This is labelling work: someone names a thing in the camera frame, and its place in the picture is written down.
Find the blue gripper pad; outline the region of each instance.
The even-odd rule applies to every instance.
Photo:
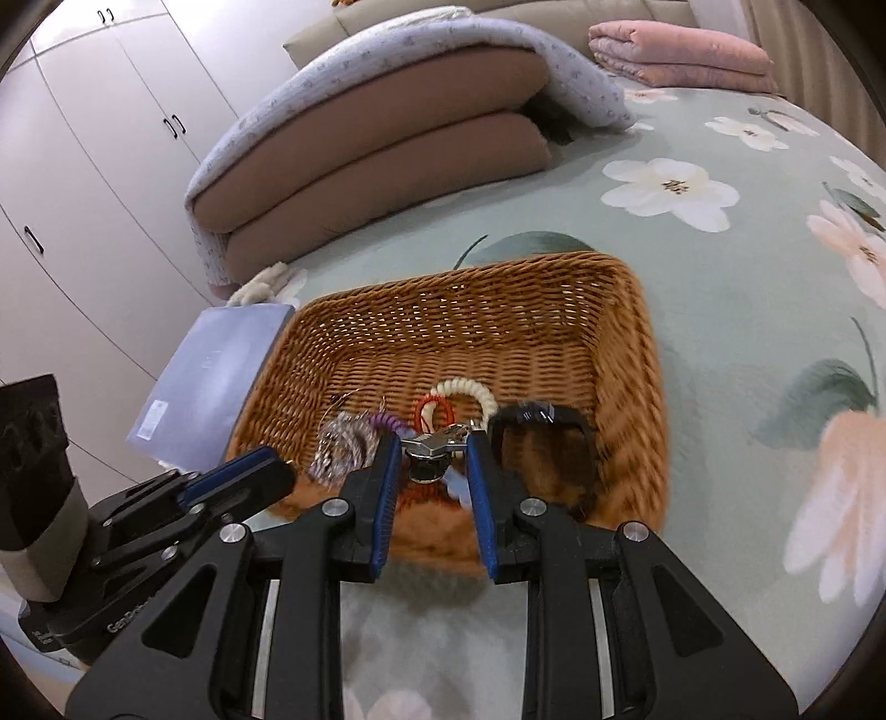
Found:
[[[376,517],[372,524],[372,555],[369,565],[372,575],[378,577],[387,562],[388,549],[391,547],[393,529],[393,512],[397,507],[397,491],[400,486],[400,438],[394,436],[391,451],[388,453],[385,477],[378,493]]]
[[[489,493],[486,490],[486,481],[483,478],[483,466],[480,462],[478,443],[485,442],[486,435],[482,439],[474,434],[468,435],[467,469],[468,488],[470,489],[470,502],[473,505],[474,525],[477,527],[477,541],[480,546],[480,558],[486,566],[486,572],[490,579],[495,580],[498,575],[498,553],[495,551],[495,522],[493,520],[492,505],[489,502]]]
[[[277,459],[276,452],[268,446],[256,448],[239,458],[234,458],[221,467],[200,475],[184,489],[178,498],[178,505],[187,511],[198,497],[220,488],[222,485],[239,478],[255,467]]]

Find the beige cushion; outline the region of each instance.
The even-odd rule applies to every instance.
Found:
[[[743,0],[688,0],[698,27],[719,30],[756,43]]]
[[[588,53],[587,29],[605,20],[662,20],[697,27],[686,0],[545,0],[538,3],[525,0],[462,0],[456,3],[454,0],[454,3],[468,7],[478,15],[532,25],[585,54]],[[379,22],[441,4],[446,3],[441,0],[360,0],[353,5],[340,5],[334,11],[334,17],[293,35],[284,43],[284,48],[297,67],[304,67],[343,40],[341,32],[354,35]]]
[[[523,115],[495,113],[411,137],[345,166],[230,236],[225,261],[244,283],[378,217],[543,170],[548,144]]]
[[[231,232],[349,162],[452,122],[516,110],[547,82],[547,63],[520,48],[466,48],[404,67],[283,125],[197,197],[194,216],[206,230]]]

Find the purple coil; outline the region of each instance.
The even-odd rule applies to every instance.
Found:
[[[408,423],[403,422],[390,412],[376,412],[370,416],[369,421],[376,430],[387,430],[396,433],[400,437],[412,430]]]

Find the red cord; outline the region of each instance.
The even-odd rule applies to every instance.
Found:
[[[413,426],[415,427],[417,433],[432,433],[434,431],[433,427],[422,427],[422,409],[428,403],[437,403],[439,405],[442,405],[443,410],[446,411],[446,424],[452,425],[453,423],[455,423],[455,411],[452,408],[452,403],[450,403],[443,395],[432,395],[431,393],[428,393],[427,395],[419,398],[418,404],[416,405],[416,414],[412,418]]]

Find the folded blanket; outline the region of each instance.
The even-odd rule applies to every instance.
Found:
[[[588,30],[591,50],[633,63],[706,65],[765,75],[773,62],[741,37],[654,20],[612,20]]]
[[[203,159],[190,180],[184,206],[210,285],[232,282],[224,262],[228,235],[201,228],[193,208],[197,196],[222,173],[268,134],[324,100],[400,67],[482,44],[539,54],[548,63],[550,78],[541,93],[588,127],[624,129],[633,124],[624,91],[611,78],[562,40],[535,27],[476,17],[463,8],[442,13],[433,9],[380,23],[301,68],[243,115]]]
[[[740,92],[778,92],[771,75],[738,73],[704,65],[676,65],[673,63],[635,63],[595,52],[594,57],[603,67],[632,78],[653,88],[720,88]]]

